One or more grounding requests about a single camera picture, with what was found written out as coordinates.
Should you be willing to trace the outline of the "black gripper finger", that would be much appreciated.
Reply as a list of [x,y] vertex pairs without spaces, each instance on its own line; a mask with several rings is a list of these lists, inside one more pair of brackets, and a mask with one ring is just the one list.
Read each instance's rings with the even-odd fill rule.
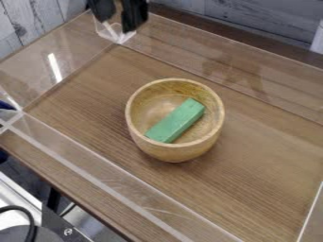
[[106,21],[116,13],[113,0],[86,0],[86,3],[100,23]]
[[121,0],[122,32],[134,31],[149,18],[149,3],[146,0]]

